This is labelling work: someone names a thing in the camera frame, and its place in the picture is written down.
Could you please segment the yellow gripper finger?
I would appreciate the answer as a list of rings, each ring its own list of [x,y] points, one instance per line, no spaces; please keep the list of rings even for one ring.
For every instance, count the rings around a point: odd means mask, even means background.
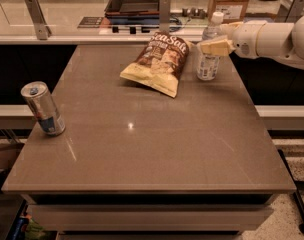
[[[242,21],[232,22],[232,23],[224,23],[221,25],[222,32],[226,35],[232,35],[233,32],[239,27],[243,25]]]
[[[196,45],[196,49],[201,54],[228,56],[235,50],[235,46],[227,35],[222,35],[213,39],[199,42]]]

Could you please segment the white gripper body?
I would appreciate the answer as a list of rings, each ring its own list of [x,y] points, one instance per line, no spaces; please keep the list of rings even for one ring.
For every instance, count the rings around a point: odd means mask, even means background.
[[[235,53],[241,58],[259,58],[258,41],[266,20],[251,20],[238,26],[232,33]]]

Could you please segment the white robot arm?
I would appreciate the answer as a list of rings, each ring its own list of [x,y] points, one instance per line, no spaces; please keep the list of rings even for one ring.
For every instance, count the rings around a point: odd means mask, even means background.
[[[241,58],[269,58],[280,64],[304,70],[304,16],[296,23],[250,20],[222,24],[219,37],[201,41],[203,54]]]

